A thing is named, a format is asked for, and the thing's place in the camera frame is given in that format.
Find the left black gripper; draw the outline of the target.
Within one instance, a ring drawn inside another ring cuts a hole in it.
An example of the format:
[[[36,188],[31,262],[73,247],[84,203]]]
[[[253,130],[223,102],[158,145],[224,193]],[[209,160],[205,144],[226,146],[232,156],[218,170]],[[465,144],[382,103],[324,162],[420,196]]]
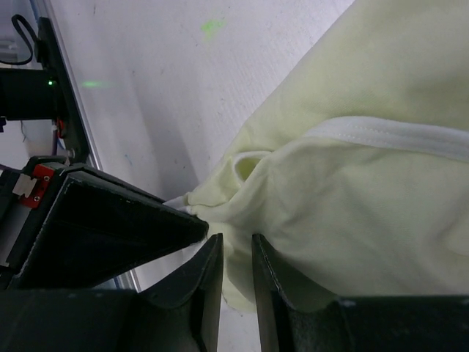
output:
[[[1,166],[1,289],[98,286],[200,242],[205,221],[64,156]]]

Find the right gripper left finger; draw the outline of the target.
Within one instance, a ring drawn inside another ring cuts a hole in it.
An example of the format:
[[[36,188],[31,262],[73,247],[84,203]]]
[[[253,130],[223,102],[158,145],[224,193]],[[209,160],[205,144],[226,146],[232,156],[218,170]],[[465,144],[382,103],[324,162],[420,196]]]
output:
[[[2,351],[216,351],[223,236],[158,283],[132,290],[5,290]]]

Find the pale green underwear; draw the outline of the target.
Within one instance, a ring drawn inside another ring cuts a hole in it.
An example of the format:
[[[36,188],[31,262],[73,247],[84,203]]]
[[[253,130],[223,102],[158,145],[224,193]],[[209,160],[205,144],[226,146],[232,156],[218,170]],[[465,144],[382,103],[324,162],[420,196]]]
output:
[[[168,206],[222,233],[255,307],[251,237],[340,296],[468,292],[468,3],[355,1]]]

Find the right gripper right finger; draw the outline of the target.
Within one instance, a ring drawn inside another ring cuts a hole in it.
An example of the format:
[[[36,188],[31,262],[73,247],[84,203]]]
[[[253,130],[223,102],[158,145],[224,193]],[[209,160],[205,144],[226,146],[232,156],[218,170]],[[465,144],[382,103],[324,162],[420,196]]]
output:
[[[337,296],[256,234],[262,351],[467,351],[467,296]]]

